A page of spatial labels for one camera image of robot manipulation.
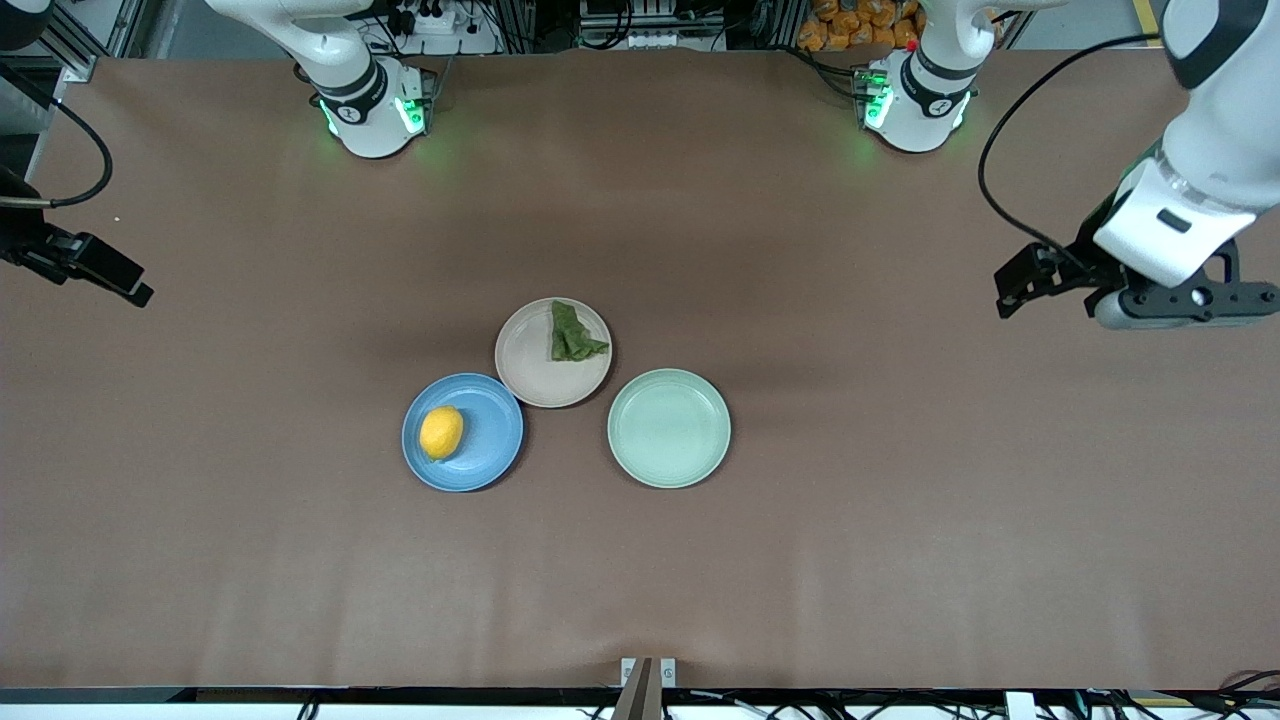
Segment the yellow lemon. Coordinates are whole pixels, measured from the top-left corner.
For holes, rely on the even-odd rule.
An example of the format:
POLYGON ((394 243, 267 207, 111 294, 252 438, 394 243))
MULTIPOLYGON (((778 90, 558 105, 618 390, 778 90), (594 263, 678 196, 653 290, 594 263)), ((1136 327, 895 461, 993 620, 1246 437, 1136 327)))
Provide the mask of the yellow lemon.
POLYGON ((456 406, 433 407, 419 428, 419 447, 430 462, 447 460, 460 447, 465 425, 465 416, 456 406))

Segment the green lettuce leaf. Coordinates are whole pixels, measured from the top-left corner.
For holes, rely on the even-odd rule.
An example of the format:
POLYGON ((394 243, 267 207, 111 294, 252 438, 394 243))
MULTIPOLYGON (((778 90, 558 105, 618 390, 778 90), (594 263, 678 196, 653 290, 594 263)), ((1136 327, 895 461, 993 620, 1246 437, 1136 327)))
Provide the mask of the green lettuce leaf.
POLYGON ((562 301, 550 302, 552 334, 550 360, 554 363, 582 363, 608 354, 611 345, 594 338, 579 319, 575 306, 562 301))

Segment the bag of orange fruit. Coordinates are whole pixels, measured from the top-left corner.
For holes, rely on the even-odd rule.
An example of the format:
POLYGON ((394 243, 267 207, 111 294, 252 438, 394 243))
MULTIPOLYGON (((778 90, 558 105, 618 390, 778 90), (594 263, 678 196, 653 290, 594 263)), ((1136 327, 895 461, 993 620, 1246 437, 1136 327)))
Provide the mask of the bag of orange fruit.
POLYGON ((809 53, 873 44, 911 50, 927 19, 918 0, 808 0, 795 44, 809 53))

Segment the pale green plate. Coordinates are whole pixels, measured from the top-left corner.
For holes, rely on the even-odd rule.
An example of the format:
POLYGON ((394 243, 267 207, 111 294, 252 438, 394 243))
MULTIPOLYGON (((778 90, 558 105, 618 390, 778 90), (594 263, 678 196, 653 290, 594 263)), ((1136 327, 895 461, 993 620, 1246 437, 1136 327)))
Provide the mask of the pale green plate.
POLYGON ((620 468, 657 489, 709 478, 730 454, 732 434, 722 393, 701 375, 676 368, 632 378, 616 395, 605 423, 620 468))

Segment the white power strip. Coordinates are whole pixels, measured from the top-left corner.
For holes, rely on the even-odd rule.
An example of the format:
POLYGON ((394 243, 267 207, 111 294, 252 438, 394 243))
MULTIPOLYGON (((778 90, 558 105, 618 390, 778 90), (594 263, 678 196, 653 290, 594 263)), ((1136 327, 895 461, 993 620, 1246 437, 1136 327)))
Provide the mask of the white power strip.
POLYGON ((396 0, 388 4, 383 22, 393 36, 403 38, 452 36, 468 32, 474 24, 471 15, 458 9, 453 0, 396 0))

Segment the blue plate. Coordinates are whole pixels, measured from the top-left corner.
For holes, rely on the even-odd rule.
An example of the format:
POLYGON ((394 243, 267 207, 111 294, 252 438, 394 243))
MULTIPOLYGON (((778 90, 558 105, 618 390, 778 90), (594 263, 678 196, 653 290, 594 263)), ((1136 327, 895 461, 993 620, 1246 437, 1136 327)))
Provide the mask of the blue plate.
POLYGON ((401 447, 410 470, 434 489, 466 493, 497 483, 518 457, 525 437, 516 397, 492 375, 457 373, 428 386, 410 405, 401 429, 401 447), (428 414, 452 406, 463 421, 460 445, 449 456, 431 460, 420 443, 428 414))

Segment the pale beige plate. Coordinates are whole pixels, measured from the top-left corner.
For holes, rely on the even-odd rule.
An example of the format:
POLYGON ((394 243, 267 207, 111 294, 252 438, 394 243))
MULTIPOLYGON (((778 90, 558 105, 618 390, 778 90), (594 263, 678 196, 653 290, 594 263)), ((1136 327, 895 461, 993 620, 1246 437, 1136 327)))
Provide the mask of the pale beige plate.
POLYGON ((516 310, 497 336, 495 369, 507 389, 534 407, 568 407, 582 402, 603 386, 613 361, 612 348, 581 361, 554 360, 554 302, 575 310, 590 340, 612 343, 604 318, 577 300, 539 299, 516 310))

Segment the brown table cover sheet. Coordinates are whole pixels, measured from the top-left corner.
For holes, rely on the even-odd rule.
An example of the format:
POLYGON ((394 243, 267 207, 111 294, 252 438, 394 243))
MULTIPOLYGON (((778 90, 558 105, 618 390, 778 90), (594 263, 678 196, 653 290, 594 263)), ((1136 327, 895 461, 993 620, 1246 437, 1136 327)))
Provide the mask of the brown table cover sheet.
POLYGON ((1280 318, 1002 320, 1025 237, 984 69, 892 152, 790 56, 458 60, 431 133, 347 152, 288 61, 104 61, 67 101, 115 176, 54 211, 147 307, 0 263, 0 685, 1215 688, 1280 667, 1280 318), (539 299, 611 329, 603 386, 521 402, 494 484, 401 447, 539 299), (628 477, 636 375, 709 380, 705 480, 628 477))

